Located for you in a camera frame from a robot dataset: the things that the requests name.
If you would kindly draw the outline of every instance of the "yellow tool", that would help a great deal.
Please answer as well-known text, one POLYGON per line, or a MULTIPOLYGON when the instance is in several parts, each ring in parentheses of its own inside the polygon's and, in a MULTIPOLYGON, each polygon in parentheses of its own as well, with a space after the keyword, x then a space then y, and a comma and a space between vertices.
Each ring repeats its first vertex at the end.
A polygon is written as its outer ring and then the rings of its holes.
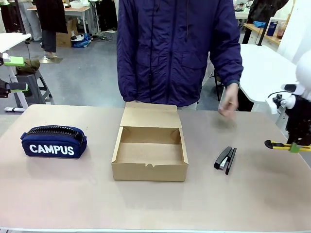
POLYGON ((301 151, 311 151, 310 146, 299 146, 296 143, 292 144, 283 144, 271 140, 267 140, 264 142, 265 146, 269 149, 274 149, 274 150, 289 150, 292 153, 298 153, 301 151))

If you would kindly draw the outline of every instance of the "beige tabletop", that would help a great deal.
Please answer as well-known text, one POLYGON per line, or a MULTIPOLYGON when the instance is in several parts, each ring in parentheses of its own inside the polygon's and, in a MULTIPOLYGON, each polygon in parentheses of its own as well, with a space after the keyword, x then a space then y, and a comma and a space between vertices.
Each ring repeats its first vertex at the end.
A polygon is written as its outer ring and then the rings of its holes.
MULTIPOLYGON (((88 6, 83 6, 81 8, 72 8, 72 7, 66 7, 65 8, 65 11, 76 11, 76 12, 83 12, 83 11, 86 11, 90 9, 90 7, 88 6)), ((29 7, 27 9, 28 11, 36 11, 37 10, 37 7, 36 6, 32 6, 32 7, 29 7)))
POLYGON ((33 105, 0 138, 0 228, 288 232, 311 230, 311 171, 261 113, 226 122, 217 112, 179 111, 189 159, 184 183, 114 181, 111 157, 123 109, 33 105), (81 128, 79 160, 33 158, 20 136, 31 127, 81 128), (237 148, 230 174, 213 164, 237 148))

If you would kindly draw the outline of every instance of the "cardboard box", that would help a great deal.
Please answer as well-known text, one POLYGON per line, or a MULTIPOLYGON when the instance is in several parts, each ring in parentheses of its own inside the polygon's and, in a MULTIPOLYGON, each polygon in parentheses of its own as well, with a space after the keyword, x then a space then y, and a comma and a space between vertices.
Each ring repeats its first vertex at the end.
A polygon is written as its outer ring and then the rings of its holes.
POLYGON ((77 18, 73 18, 67 21, 67 31, 68 33, 56 33, 56 46, 60 47, 71 47, 70 38, 78 34, 77 30, 77 18))
POLYGON ((188 158, 177 107, 126 103, 111 163, 115 180, 185 181, 188 158))

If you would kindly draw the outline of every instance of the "box lid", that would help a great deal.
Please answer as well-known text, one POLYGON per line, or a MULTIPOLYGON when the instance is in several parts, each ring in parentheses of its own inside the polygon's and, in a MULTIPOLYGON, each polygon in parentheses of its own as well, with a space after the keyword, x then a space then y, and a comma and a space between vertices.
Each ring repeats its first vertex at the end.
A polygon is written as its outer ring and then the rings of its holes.
POLYGON ((175 105, 127 102, 120 126, 182 128, 175 105))

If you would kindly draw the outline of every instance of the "jacket zipper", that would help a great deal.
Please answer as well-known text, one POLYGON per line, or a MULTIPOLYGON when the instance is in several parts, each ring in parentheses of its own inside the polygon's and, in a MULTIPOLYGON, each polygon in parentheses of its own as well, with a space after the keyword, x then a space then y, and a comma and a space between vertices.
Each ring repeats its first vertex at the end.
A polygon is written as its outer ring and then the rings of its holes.
POLYGON ((25 136, 28 135, 62 135, 62 136, 68 136, 71 138, 74 138, 75 140, 79 141, 79 145, 82 144, 84 141, 84 134, 64 126, 40 126, 31 129, 28 133, 26 133, 25 136))
POLYGON ((170 54, 169 54, 169 74, 168 74, 168 80, 166 84, 166 104, 168 104, 169 102, 169 97, 170 97, 170 92, 171 92, 170 84, 171 84, 171 69, 172 69, 172 61, 173 61, 173 41, 175 37, 176 14, 177 14, 177 0, 174 1, 173 31, 172 31, 172 37, 171 37, 170 54))

